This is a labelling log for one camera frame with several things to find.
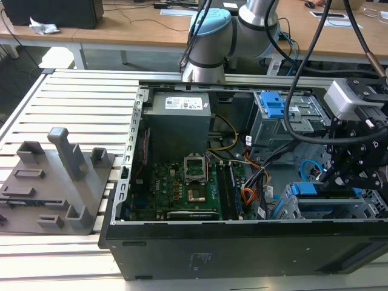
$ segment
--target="green circuit board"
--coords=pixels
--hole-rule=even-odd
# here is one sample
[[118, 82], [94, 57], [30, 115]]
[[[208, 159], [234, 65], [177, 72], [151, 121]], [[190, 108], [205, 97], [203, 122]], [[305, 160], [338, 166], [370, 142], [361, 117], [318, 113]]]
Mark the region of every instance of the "green circuit board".
[[[190, 169], [192, 175], [202, 173], [201, 165], [192, 167], [199, 167]], [[209, 164], [209, 177], [206, 185], [196, 185], [196, 187], [202, 187], [206, 191], [203, 202], [189, 201], [188, 190], [192, 186], [184, 182], [183, 163], [156, 164], [151, 174], [149, 206], [154, 209], [221, 211], [214, 164]]]
[[[203, 173], [202, 163], [189, 164], [190, 175]], [[235, 182], [238, 192], [245, 183], [244, 169], [234, 165]], [[154, 164], [149, 169], [147, 191], [132, 198], [132, 220], [165, 220], [166, 214], [176, 211], [216, 212], [222, 220], [220, 193], [215, 163], [206, 166], [206, 182], [185, 182], [184, 163]], [[254, 218], [251, 213], [243, 217]]]

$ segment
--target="wooden desk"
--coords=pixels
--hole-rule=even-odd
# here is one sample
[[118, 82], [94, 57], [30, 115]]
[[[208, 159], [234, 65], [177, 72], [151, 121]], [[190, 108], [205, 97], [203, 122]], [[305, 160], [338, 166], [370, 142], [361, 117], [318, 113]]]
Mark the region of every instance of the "wooden desk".
[[[152, 6], [133, 10], [114, 10], [116, 9], [114, 5], [104, 6], [104, 8], [104, 18], [97, 28], [94, 30], [79, 29], [73, 35], [73, 41], [184, 48], [187, 45], [191, 17], [161, 15], [161, 11]], [[158, 21], [179, 31], [145, 19]]]
[[[365, 6], [376, 10], [388, 11], [388, 4], [366, 3]], [[279, 18], [285, 17], [290, 21], [291, 37], [297, 41], [300, 46], [300, 55], [298, 59], [303, 59], [305, 57], [320, 20], [320, 18], [311, 15], [311, 11], [321, 12], [323, 11], [323, 8], [318, 7], [311, 10], [305, 7], [302, 1], [280, 0], [276, 11]], [[345, 10], [332, 11], [346, 14]], [[386, 36], [386, 31], [388, 31], [388, 24], [379, 22], [377, 18], [371, 18], [364, 15], [362, 9], [355, 11], [354, 14], [357, 23], [363, 27], [361, 33], [371, 51], [374, 52], [383, 64], [388, 64], [388, 39], [384, 37]], [[288, 31], [287, 23], [283, 20], [281, 21], [281, 28], [282, 31]], [[287, 52], [289, 50], [289, 46], [286, 42], [281, 42], [280, 47]], [[272, 62], [268, 75], [276, 75], [283, 57], [275, 52], [271, 58]], [[349, 27], [325, 26], [310, 60], [368, 63], [355, 32]]]
[[[114, 2], [104, 0], [104, 3], [113, 4]], [[117, 6], [105, 5], [104, 18], [94, 30], [60, 27], [60, 33], [41, 36], [28, 27], [9, 26], [23, 45], [67, 47], [73, 52], [78, 69], [87, 68], [83, 49], [120, 50], [123, 62], [126, 62], [126, 51], [131, 50], [183, 52], [186, 47], [188, 34], [186, 30], [189, 29], [190, 17], [160, 15], [160, 10], [156, 10], [152, 6], [144, 8], [143, 6], [123, 6], [120, 4], [128, 4], [128, 2], [116, 0]], [[388, 11], [388, 4], [367, 3], [366, 5]], [[299, 59], [304, 57], [318, 26], [319, 19], [313, 17], [310, 14], [311, 11], [304, 6], [303, 2], [297, 0], [280, 0], [277, 9], [280, 18], [285, 17], [290, 21], [292, 38], [298, 41], [300, 46]], [[365, 16], [362, 11], [356, 12], [355, 16], [359, 25], [363, 27], [361, 31], [371, 50], [383, 64], [388, 64], [388, 39], [384, 37], [388, 30], [388, 24], [383, 24], [376, 18]], [[170, 28], [183, 31], [177, 32], [145, 19], [158, 21]], [[285, 21], [281, 21], [281, 27], [283, 31], [288, 30]], [[1, 22], [0, 43], [17, 44]], [[284, 50], [289, 49], [286, 42], [280, 42], [280, 46]], [[270, 58], [273, 60], [272, 68], [276, 68], [276, 64], [283, 60], [277, 52], [274, 52]], [[325, 27], [310, 59], [313, 61], [367, 63], [354, 31], [347, 27]], [[277, 71], [269, 70], [270, 75], [274, 73]]]

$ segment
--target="label sticker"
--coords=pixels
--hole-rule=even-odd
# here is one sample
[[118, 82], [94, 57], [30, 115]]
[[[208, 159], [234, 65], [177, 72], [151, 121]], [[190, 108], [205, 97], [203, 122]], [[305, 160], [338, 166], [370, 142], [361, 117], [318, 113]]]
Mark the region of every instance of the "label sticker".
[[225, 3], [225, 2], [224, 2], [224, 7], [225, 8], [238, 8], [236, 3]]
[[267, 186], [266, 196], [273, 198], [273, 187]]
[[245, 137], [245, 144], [246, 144], [247, 146], [249, 146], [249, 147], [252, 145], [252, 137], [251, 137], [251, 136], [247, 135], [247, 136]]
[[200, 97], [168, 97], [166, 109], [202, 110]]
[[266, 218], [266, 212], [261, 207], [259, 207], [257, 210], [257, 214], [260, 215], [263, 219]]
[[295, 107], [290, 107], [289, 112], [299, 112], [299, 108], [297, 106]]

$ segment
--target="aluminum profile table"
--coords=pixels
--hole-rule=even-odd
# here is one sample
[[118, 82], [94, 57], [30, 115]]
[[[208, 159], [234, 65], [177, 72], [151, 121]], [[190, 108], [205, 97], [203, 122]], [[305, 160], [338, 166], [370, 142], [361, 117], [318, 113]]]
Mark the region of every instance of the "aluminum profile table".
[[[82, 150], [106, 147], [116, 155], [89, 236], [0, 233], [0, 290], [388, 290], [388, 255], [351, 275], [125, 282], [108, 250], [97, 246], [107, 197], [118, 179], [139, 80], [179, 80], [177, 73], [57, 70], [41, 75], [0, 129], [0, 184], [18, 163], [24, 140], [50, 149], [53, 126], [68, 128]], [[285, 85], [291, 78], [229, 75], [228, 82]], [[330, 79], [303, 78], [328, 88]]]

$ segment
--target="computer case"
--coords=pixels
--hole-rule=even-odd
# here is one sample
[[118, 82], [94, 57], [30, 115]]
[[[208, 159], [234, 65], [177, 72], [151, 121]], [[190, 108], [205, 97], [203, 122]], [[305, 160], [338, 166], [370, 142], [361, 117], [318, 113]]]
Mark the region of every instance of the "computer case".
[[44, 24], [93, 29], [104, 14], [102, 0], [3, 0], [13, 25]]
[[[248, 108], [252, 108], [252, 100], [244, 96], [248, 94], [254, 100], [254, 104], [247, 126], [255, 128], [255, 123], [259, 121], [256, 116], [262, 115], [259, 95], [269, 90], [284, 95], [289, 89], [281, 86], [271, 87], [267, 84], [260, 85], [243, 87], [241, 85], [151, 82], [140, 86], [134, 101], [119, 180], [115, 194], [110, 196], [107, 204], [100, 244], [100, 247], [110, 249], [125, 280], [348, 274], [388, 252], [388, 219], [383, 215], [384, 209], [388, 209], [388, 206], [379, 195], [374, 195], [373, 191], [368, 190], [363, 191], [362, 197], [351, 197], [344, 201], [346, 203], [353, 203], [358, 199], [368, 201], [381, 210], [381, 216], [373, 216], [372, 213], [369, 213], [368, 216], [356, 216], [357, 213], [354, 213], [354, 217], [348, 218], [349, 213], [344, 213], [343, 216], [338, 215], [331, 218], [324, 215], [326, 208], [320, 206], [306, 219], [301, 219], [300, 216], [295, 216], [293, 219], [282, 216], [279, 219], [263, 220], [258, 219], [259, 216], [256, 215], [259, 214], [259, 210], [256, 212], [258, 209], [256, 205], [252, 207], [254, 211], [252, 218], [239, 216], [237, 219], [228, 219], [224, 216], [225, 211], [221, 200], [219, 209], [221, 209], [222, 220], [200, 221], [200, 219], [192, 219], [189, 216], [186, 220], [169, 219], [168, 212], [173, 211], [172, 204], [176, 209], [182, 210], [177, 208], [177, 205], [182, 199], [186, 200], [185, 190], [182, 198], [179, 194], [177, 199], [174, 197], [173, 202], [169, 202], [168, 205], [163, 201], [163, 204], [160, 205], [166, 205], [168, 209], [161, 210], [160, 214], [155, 211], [156, 207], [147, 206], [147, 203], [151, 205], [154, 201], [160, 201], [162, 196], [172, 201], [171, 195], [173, 194], [169, 193], [180, 193], [180, 190], [175, 191], [175, 189], [188, 187], [188, 184], [182, 180], [182, 167], [176, 166], [178, 164], [175, 160], [174, 164], [168, 168], [159, 161], [152, 162], [152, 135], [155, 129], [157, 131], [159, 128], [155, 128], [155, 123], [148, 122], [147, 114], [156, 109], [171, 110], [168, 109], [170, 105], [165, 99], [166, 95], [186, 98], [190, 94], [192, 98], [195, 98], [196, 95], [205, 96], [206, 94], [209, 102], [206, 96], [206, 100], [203, 101], [204, 108], [206, 106], [208, 110], [210, 106], [212, 114], [223, 114], [226, 119], [233, 120], [232, 110], [246, 112]], [[318, 131], [320, 127], [315, 124], [312, 116], [306, 115], [306, 112], [310, 112], [311, 115], [313, 112], [316, 116], [321, 115], [318, 123], [324, 126], [327, 115], [323, 108], [318, 105], [315, 105], [314, 108], [309, 107], [314, 105], [312, 100], [322, 100], [322, 94], [324, 90], [307, 86], [294, 96], [294, 101], [297, 102], [295, 107], [298, 108], [299, 113], [303, 114], [304, 118], [308, 119], [307, 121]], [[304, 98], [310, 98], [311, 102], [304, 102]], [[220, 111], [222, 106], [227, 105], [230, 107], [230, 113], [227, 110]], [[179, 108], [176, 109], [176, 112], [193, 114], [190, 110], [179, 110]], [[264, 127], [266, 126], [262, 121], [259, 122]], [[185, 126], [184, 123], [178, 125], [179, 127]], [[175, 128], [167, 125], [166, 127], [171, 131], [166, 137], [166, 142], [170, 142], [170, 135], [175, 132]], [[209, 136], [216, 134], [214, 131], [216, 128], [215, 121], [211, 121]], [[196, 139], [193, 131], [187, 130], [186, 132], [187, 137], [181, 139], [182, 144]], [[243, 150], [237, 148], [233, 149], [236, 153]], [[170, 148], [172, 153], [178, 154], [175, 149], [177, 147]], [[321, 157], [322, 161], [326, 159], [327, 162], [324, 146], [321, 146], [320, 150], [314, 150], [311, 147], [308, 149], [310, 150], [302, 147], [294, 150], [293, 160], [296, 161], [300, 157], [305, 159], [309, 151], [315, 151], [314, 158], [319, 160]], [[222, 167], [226, 169], [228, 167], [226, 162], [217, 161], [218, 166], [215, 167], [215, 165], [210, 166], [210, 158], [207, 158], [206, 161], [209, 162], [208, 183], [214, 177], [214, 173], [217, 179], [221, 177], [217, 181], [221, 188], [214, 196], [227, 197], [225, 193], [233, 192], [233, 188], [229, 187], [230, 184], [226, 181], [229, 180], [229, 177], [232, 181], [236, 181], [236, 184], [239, 183], [239, 180], [242, 181], [241, 176], [239, 180], [234, 177], [237, 174], [236, 171], [245, 166], [235, 167], [235, 172], [230, 172], [230, 175], [219, 176], [218, 169]], [[272, 178], [269, 183], [273, 187], [273, 193], [282, 193], [289, 181], [297, 181], [300, 178], [297, 170], [295, 171], [298, 167], [294, 166], [288, 162], [288, 159], [285, 159], [269, 169]], [[154, 183], [153, 178], [147, 179], [147, 171], [155, 173], [161, 182]], [[206, 203], [214, 199], [210, 194]], [[229, 199], [229, 202], [229, 205], [233, 205], [233, 199]], [[192, 204], [186, 204], [186, 208], [194, 208]]]

